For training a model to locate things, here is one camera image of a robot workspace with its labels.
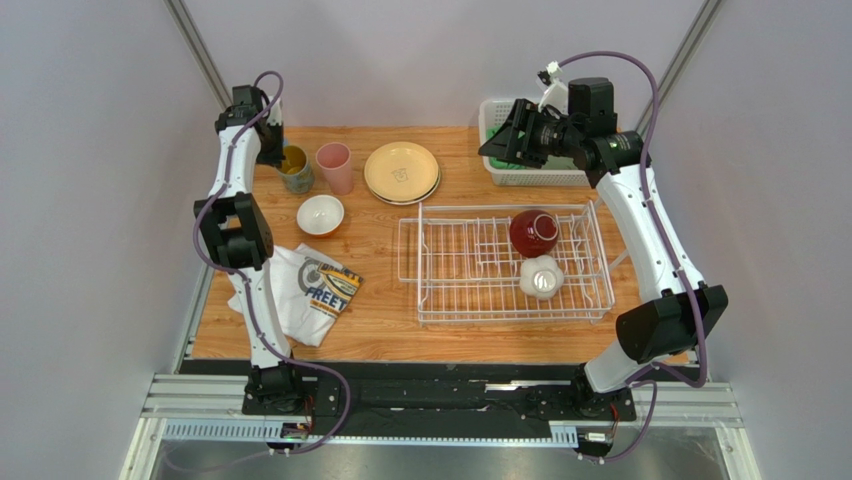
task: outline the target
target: white bowl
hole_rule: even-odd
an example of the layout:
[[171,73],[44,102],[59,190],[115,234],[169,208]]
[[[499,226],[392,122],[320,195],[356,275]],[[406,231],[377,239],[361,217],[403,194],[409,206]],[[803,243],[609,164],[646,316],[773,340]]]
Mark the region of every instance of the white bowl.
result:
[[317,195],[305,200],[296,213],[296,223],[303,232],[327,237],[343,222],[343,204],[331,195]]

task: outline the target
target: wooden tabletop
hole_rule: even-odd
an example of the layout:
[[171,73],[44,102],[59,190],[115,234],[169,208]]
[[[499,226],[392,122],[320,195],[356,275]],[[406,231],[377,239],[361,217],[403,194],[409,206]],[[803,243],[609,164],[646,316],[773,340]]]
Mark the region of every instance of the wooden tabletop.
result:
[[[275,237],[275,244],[294,249],[300,243],[336,259],[365,278],[352,303],[318,348],[293,343],[302,359],[389,361],[487,361],[507,363],[579,363],[598,355],[615,339],[616,316],[639,304],[630,260],[611,272],[616,304],[597,325],[584,321],[534,322],[421,327],[416,315],[416,286],[397,280],[397,224],[416,217],[417,206],[392,206],[377,200],[364,183],[363,166],[376,148],[410,141],[431,151],[441,166],[442,183],[428,205],[582,204],[597,198],[590,188],[497,187],[476,154],[475,128],[289,128],[290,143],[313,159],[332,141],[352,150],[355,190],[339,196],[346,218],[334,236],[309,237],[296,226],[299,205],[311,195],[329,194],[321,179],[309,194],[284,189],[270,167],[258,167],[254,195]],[[609,261],[624,243],[606,207],[598,210]],[[196,358],[248,358],[249,342],[243,316],[227,306],[234,294],[230,282],[216,273],[198,330]]]

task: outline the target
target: white wall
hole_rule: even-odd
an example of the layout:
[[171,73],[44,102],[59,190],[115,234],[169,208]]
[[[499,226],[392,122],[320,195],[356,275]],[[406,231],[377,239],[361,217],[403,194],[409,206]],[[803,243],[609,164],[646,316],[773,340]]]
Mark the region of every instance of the white wall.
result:
[[[487,98],[541,96],[536,73],[588,50],[636,55],[662,75],[701,0],[187,0],[228,86],[275,69],[288,125],[473,125]],[[621,125],[650,99],[637,69],[608,76]]]
[[200,272],[218,106],[161,0],[0,15],[0,470],[116,478]]
[[652,146],[764,478],[849,478],[852,3],[728,1]]

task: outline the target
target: yellow plate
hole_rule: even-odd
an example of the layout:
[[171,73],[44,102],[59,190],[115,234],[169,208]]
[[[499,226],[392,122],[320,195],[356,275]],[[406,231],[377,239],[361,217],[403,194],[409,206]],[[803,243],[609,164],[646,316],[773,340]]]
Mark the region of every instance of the yellow plate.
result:
[[435,190],[438,189],[438,185],[440,185],[440,184],[441,184],[441,175],[439,173],[438,174],[438,181],[435,182],[435,185],[432,187],[431,190],[426,192],[426,195],[423,195],[422,197],[419,197],[419,198],[415,198],[414,200],[409,200],[407,202],[394,202],[393,200],[388,200],[387,198],[382,198],[379,195],[377,195],[376,192],[373,192],[372,190],[370,191],[370,193],[372,193],[373,196],[375,196],[379,200],[381,200],[385,203],[389,203],[391,205],[414,205],[415,203],[422,202],[423,200],[426,200],[427,198],[429,198],[430,195],[435,193]]
[[379,147],[364,165],[364,179],[370,191],[392,202],[410,202],[426,195],[440,172],[429,150],[410,142]]

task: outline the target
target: dish rack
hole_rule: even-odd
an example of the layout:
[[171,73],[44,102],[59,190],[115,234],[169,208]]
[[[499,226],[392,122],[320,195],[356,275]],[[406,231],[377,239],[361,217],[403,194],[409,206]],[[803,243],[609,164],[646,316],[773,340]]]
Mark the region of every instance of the dish rack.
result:
[[[550,251],[565,283],[550,300],[525,295],[521,256],[509,241],[512,217],[544,210],[559,224]],[[615,304],[594,205],[425,206],[399,221],[398,275],[417,284],[421,325],[463,322],[587,320]]]
[[[488,130],[503,125],[515,100],[489,99],[479,106],[479,144],[487,140]],[[495,185],[559,185],[588,187],[589,180],[582,170],[503,170],[491,166],[488,157],[482,157],[485,170],[491,174]]]

